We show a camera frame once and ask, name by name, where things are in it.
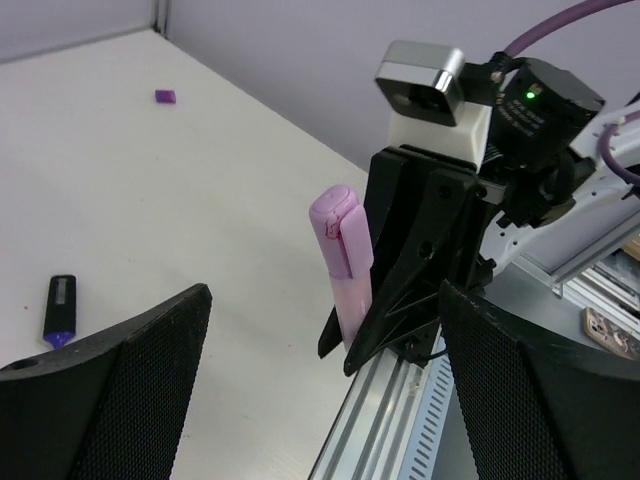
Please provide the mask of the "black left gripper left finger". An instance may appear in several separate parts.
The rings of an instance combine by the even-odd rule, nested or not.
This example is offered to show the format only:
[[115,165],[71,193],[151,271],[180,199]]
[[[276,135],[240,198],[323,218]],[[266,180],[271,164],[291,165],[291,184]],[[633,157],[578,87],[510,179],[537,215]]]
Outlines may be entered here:
[[1,370],[4,479],[167,479],[207,334],[195,284],[129,320]]

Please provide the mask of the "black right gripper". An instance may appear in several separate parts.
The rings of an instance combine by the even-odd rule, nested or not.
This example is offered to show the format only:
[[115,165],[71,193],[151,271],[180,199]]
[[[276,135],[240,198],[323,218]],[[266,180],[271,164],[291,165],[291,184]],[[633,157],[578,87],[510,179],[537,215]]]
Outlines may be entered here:
[[344,360],[345,375],[386,348],[420,367],[437,357],[441,283],[479,286],[496,266],[479,254],[498,211],[482,187],[461,162],[413,147],[387,147],[372,157],[363,208],[373,303]]

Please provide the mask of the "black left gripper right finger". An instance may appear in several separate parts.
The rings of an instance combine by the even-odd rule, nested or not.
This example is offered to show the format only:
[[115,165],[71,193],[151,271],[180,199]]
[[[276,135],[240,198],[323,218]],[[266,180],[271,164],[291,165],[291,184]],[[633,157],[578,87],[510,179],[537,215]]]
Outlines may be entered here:
[[438,313],[479,478],[638,478],[638,362],[448,281]]

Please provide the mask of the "pink highlighter cap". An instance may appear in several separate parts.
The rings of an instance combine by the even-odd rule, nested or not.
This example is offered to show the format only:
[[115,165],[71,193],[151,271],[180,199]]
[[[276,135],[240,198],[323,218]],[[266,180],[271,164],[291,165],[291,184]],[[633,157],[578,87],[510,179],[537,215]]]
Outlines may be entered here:
[[332,278],[358,279],[369,272],[374,256],[367,214],[352,187],[327,189],[311,204],[309,219]]

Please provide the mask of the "pink highlighter pen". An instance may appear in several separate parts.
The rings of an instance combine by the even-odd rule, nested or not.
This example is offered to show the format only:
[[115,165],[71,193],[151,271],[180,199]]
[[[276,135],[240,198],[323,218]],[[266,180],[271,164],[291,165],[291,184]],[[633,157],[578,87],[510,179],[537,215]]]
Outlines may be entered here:
[[342,343],[348,351],[372,305],[371,275],[357,278],[329,276]]

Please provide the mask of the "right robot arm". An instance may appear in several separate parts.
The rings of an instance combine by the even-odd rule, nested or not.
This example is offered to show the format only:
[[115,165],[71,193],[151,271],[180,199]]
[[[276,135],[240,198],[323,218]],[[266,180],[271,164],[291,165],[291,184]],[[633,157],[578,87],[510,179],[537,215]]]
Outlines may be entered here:
[[396,42],[375,81],[392,122],[365,193],[338,184],[309,210],[334,294],[318,354],[344,347],[346,375],[385,349],[427,365],[443,283],[481,290],[538,237],[639,192],[638,114],[603,116],[548,62]]

